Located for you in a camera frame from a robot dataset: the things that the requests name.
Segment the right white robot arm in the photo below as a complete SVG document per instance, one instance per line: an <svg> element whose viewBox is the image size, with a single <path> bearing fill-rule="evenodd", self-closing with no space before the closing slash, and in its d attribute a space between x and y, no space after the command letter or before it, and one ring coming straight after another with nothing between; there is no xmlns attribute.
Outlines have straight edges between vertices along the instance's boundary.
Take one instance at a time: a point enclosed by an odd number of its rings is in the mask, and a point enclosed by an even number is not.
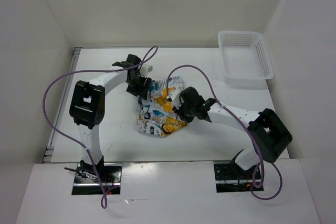
<svg viewBox="0 0 336 224"><path fill-rule="evenodd" d="M205 100L193 87L169 92L173 111L190 123L194 118L228 125L248 134L252 147L239 151L231 160L230 172L243 178L261 161L274 163L292 142L292 135L274 110L261 112L220 104L216 99Z"/></svg>

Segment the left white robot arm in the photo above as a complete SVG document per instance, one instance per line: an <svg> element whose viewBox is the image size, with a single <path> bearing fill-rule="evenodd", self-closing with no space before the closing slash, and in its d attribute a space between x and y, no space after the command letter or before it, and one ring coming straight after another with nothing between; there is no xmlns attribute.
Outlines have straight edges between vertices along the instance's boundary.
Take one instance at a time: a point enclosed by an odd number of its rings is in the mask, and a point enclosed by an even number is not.
<svg viewBox="0 0 336 224"><path fill-rule="evenodd" d="M80 143L84 145L78 169L82 177L98 182L105 175L99 125L105 114L106 95L126 83L128 93L146 99L151 84L148 73L152 70L151 65L145 65L138 56L129 54L125 61L115 62L108 72L90 81L76 83L69 114L79 130Z"/></svg>

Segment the colourful printed shorts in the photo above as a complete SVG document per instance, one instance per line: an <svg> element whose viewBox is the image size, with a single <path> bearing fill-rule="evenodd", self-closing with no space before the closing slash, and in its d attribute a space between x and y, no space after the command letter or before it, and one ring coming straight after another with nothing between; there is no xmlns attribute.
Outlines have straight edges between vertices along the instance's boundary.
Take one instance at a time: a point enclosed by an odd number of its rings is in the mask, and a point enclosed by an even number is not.
<svg viewBox="0 0 336 224"><path fill-rule="evenodd" d="M154 137L167 137L187 127L187 123L173 112L173 106L167 100L167 92L184 90L182 77L169 80L152 80L146 99L138 98L136 126L137 131Z"/></svg>

